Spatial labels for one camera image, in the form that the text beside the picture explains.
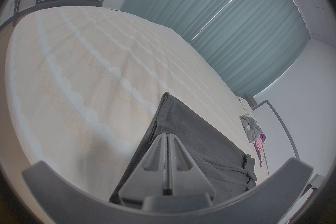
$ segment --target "striped bed sheet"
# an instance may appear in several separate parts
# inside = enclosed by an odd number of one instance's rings
[[[175,31],[96,7],[25,16],[7,49],[11,120],[31,164],[44,160],[107,201],[169,92],[258,159],[239,100]],[[255,165],[257,184],[267,169]]]

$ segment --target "dark gray fabric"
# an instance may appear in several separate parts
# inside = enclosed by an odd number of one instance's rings
[[[244,127],[249,142],[253,143],[263,133],[263,131],[257,125],[257,121],[255,121],[254,118],[247,116],[240,116],[239,118]]]
[[[254,181],[257,180],[254,173],[255,159],[245,155],[208,122],[166,92],[110,202],[120,204],[118,191],[156,136],[161,133],[172,133],[180,139],[197,166],[216,189],[214,204],[224,202],[255,186]]]

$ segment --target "curtain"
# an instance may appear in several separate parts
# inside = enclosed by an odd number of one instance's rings
[[[233,92],[254,96],[288,69],[310,36],[293,0],[229,1],[125,0],[121,10],[192,40]]]

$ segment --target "curtain fold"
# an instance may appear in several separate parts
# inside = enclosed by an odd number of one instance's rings
[[[230,0],[125,0],[121,11],[190,42]],[[300,55],[310,35],[293,0],[232,0],[191,42],[230,89],[255,95]]]

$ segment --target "gray clothing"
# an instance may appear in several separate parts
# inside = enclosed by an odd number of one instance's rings
[[[255,140],[257,140],[260,134],[263,133],[263,131],[257,125],[257,121],[255,121],[252,117],[240,116],[239,118],[244,127],[247,138],[249,139],[250,143],[253,143]]]

